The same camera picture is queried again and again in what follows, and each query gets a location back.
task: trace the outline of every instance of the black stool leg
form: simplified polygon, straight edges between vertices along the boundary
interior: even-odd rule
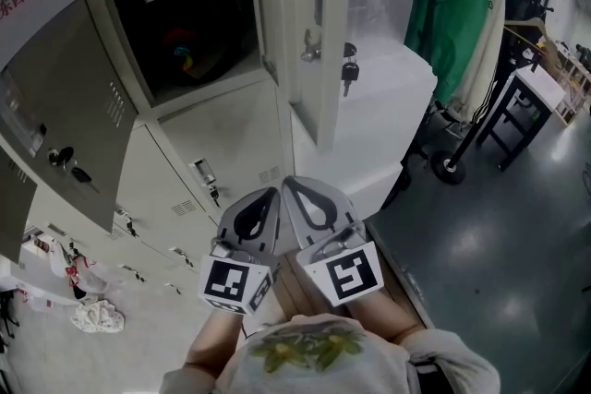
[[[519,156],[524,149],[532,142],[532,140],[536,137],[537,133],[542,129],[542,126],[548,121],[549,117],[552,115],[552,111],[548,107],[544,107],[543,110],[540,110],[540,116],[534,122],[527,132],[525,132],[524,137],[521,139],[517,146],[511,150],[507,158],[505,158],[501,164],[499,164],[499,169],[501,171],[505,171],[509,165]]]
[[[488,123],[486,124],[486,126],[484,127],[484,129],[482,130],[482,132],[480,133],[478,138],[476,139],[476,144],[478,146],[482,145],[484,140],[487,139],[488,135],[490,135],[491,130],[494,128],[494,126],[499,121],[499,118],[501,118],[501,115],[507,109],[507,104],[509,104],[509,101],[513,98],[513,95],[515,95],[516,90],[517,90],[517,81],[513,80],[513,82],[511,83],[511,86],[509,86],[509,88],[507,89],[507,92],[505,92],[505,95],[501,99],[501,102],[499,103],[499,107],[497,107],[494,114],[490,117],[490,120],[488,120]]]

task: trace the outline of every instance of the beige garment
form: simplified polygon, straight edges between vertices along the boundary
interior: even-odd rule
[[[451,107],[460,114],[465,122],[472,119],[476,109],[486,99],[501,49],[505,0],[491,0],[490,2],[487,19],[480,32],[470,63],[464,71],[460,86],[450,101]]]

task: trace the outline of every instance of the light gray floor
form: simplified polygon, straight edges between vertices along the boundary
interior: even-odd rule
[[[495,130],[518,137],[511,124]],[[454,146],[441,133],[426,150]],[[370,222],[435,326],[497,366],[503,394],[549,394],[591,348],[591,117],[565,128],[552,116],[505,173],[503,157],[490,138],[473,145],[451,186],[414,156],[409,189]]]
[[[210,313],[196,296],[169,288],[114,289],[106,299],[126,317],[121,333],[84,333],[65,315],[34,312],[15,296],[20,328],[8,358],[23,394],[157,393]]]

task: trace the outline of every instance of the open locker compartment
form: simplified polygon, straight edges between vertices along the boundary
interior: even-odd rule
[[[152,107],[261,69],[253,0],[114,0]]]

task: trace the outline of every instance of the person's arm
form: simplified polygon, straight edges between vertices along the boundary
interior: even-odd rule
[[[185,367],[217,378],[235,353],[242,316],[214,310],[189,348]]]
[[[399,344],[412,333],[423,330],[404,309],[381,291],[369,293],[347,304],[361,326],[386,341]]]

